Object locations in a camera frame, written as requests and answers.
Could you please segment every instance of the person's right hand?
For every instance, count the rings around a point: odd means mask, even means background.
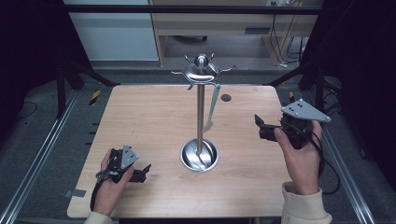
[[[320,139],[322,129],[320,124],[312,121],[313,133]],[[276,141],[283,150],[286,166],[291,180],[294,183],[297,194],[309,195],[319,192],[318,188],[318,167],[320,157],[315,147],[307,142],[301,149],[294,149],[288,136],[280,129],[274,130]],[[319,145],[318,139],[312,139]]]

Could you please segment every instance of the metal pole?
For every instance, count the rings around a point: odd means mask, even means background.
[[[205,84],[200,84],[198,86],[198,119],[197,119],[197,156],[202,153],[202,143],[204,141],[204,102],[205,102]]]
[[[137,5],[44,5],[44,9],[65,9],[84,13],[184,13],[184,14],[258,14],[327,15],[342,13],[339,8],[322,7],[243,7],[243,6],[137,6]]]

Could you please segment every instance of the wooden table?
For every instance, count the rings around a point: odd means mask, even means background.
[[[213,126],[204,134],[219,148],[219,163],[206,173],[187,170],[179,159],[184,143],[196,138],[197,88],[118,86],[109,98],[67,214],[86,217],[95,174],[110,148],[132,146],[135,169],[152,167],[145,183],[127,185],[113,217],[281,216],[281,184],[290,180],[282,151],[262,140],[254,114],[278,124],[280,103],[273,87],[221,86]],[[205,87],[205,120],[213,86]],[[230,102],[220,99],[232,97]]]

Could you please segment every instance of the sleeve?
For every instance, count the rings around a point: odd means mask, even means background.
[[[312,195],[298,195],[293,192],[295,191],[292,182],[282,185],[282,193],[285,198],[282,224],[327,224],[332,222],[332,216],[324,210],[321,189]]]
[[[113,221],[108,216],[91,212],[84,224],[113,224]]]

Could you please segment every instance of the black cable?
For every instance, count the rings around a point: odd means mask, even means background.
[[[331,195],[331,194],[334,194],[335,192],[337,192],[340,189],[340,187],[341,187],[341,178],[340,178],[340,175],[335,170],[334,166],[332,166],[332,164],[329,163],[327,160],[325,160],[325,162],[326,162],[326,164],[328,164],[330,166],[330,168],[332,168],[332,171],[334,172],[335,177],[337,178],[337,186],[335,186],[334,190],[326,191],[326,192],[323,191],[324,195]]]
[[[340,91],[341,87],[338,87],[336,84],[330,82],[328,79],[324,79],[324,84],[333,91]]]
[[[324,113],[327,114],[327,113],[329,113],[329,111],[331,111],[332,109],[338,108],[338,107],[340,107],[340,106],[341,106],[340,103],[337,102],[337,103],[331,105],[329,108],[327,108],[327,109],[324,111]]]
[[[304,38],[301,37],[300,39],[300,51],[298,54],[298,63],[300,63],[301,59],[303,58],[303,43],[304,43]]]
[[[311,132],[311,134],[313,134],[317,139],[318,139],[318,142],[319,142],[319,148],[320,148],[320,150],[322,150],[323,149],[323,145],[321,144],[321,141],[320,141],[320,139],[319,139],[319,137],[317,136],[317,134],[316,133],[314,133],[314,132]]]
[[[335,112],[338,112],[338,113],[340,113],[340,112],[341,112],[341,114],[342,114],[342,109],[341,109],[341,106],[340,106],[340,108],[338,108],[338,109],[336,109],[336,110],[332,111],[332,113],[329,113],[329,114],[328,114],[328,116],[332,115],[332,114],[333,114],[333,113],[335,113]]]
[[[293,54],[294,54],[294,55],[295,55],[295,54],[298,54],[298,52],[290,52],[291,45],[293,44],[293,41],[294,41],[294,36],[292,36],[292,37],[290,38],[290,40],[289,40],[288,49],[286,50],[286,53],[287,53],[287,55],[288,55],[289,58],[291,58],[291,59],[297,59],[297,57],[293,57]]]
[[[26,119],[26,118],[30,117],[31,115],[33,115],[33,114],[37,111],[37,104],[36,104],[36,103],[33,103],[33,102],[25,102],[24,104],[25,104],[25,105],[27,105],[27,104],[34,105],[34,106],[35,106],[35,109],[33,109],[33,111],[30,112],[29,114],[27,114],[27,115],[25,115],[25,116],[22,116],[22,117],[18,117],[17,119]]]
[[[329,85],[329,83],[327,83],[326,80],[323,83],[323,88],[326,89],[328,92],[334,92],[337,94],[341,90],[341,89],[334,89],[334,87],[332,85]]]
[[[111,155],[109,158],[109,161],[113,161],[115,157],[116,157],[116,155]],[[109,169],[110,169],[110,167],[107,165],[107,168],[105,170],[102,171],[102,168],[101,168],[101,172],[103,172],[104,174],[107,174]],[[90,202],[91,211],[93,211],[93,208],[95,207],[96,195],[99,191],[99,188],[102,187],[103,182],[105,182],[108,178],[109,178],[109,176],[107,176],[106,178],[98,179],[96,181],[95,188],[93,189],[92,194],[91,194],[91,202]]]
[[[325,101],[327,97],[331,96],[331,95],[335,95],[336,96],[337,92],[335,91],[330,91],[329,93],[327,93],[326,95],[323,96],[323,100]]]
[[[282,62],[279,60],[279,56],[280,56],[280,58],[284,61],[283,63],[295,63],[295,62],[297,62],[297,60],[288,61],[288,60],[285,60],[285,59],[282,57],[282,53],[281,53],[282,50],[280,49],[279,41],[277,40],[277,35],[276,35],[276,30],[275,30],[275,22],[276,22],[276,15],[273,16],[273,25],[272,25],[272,28],[271,28],[270,43],[271,43],[271,47],[272,47],[272,49],[273,49],[273,51],[274,51],[274,54],[276,55],[277,61],[278,61],[279,63],[282,63]],[[277,49],[279,50],[279,55],[276,53],[275,47],[274,47],[273,42],[272,42],[273,33],[274,33],[274,35],[275,35],[275,40],[276,40],[276,44],[277,44]]]

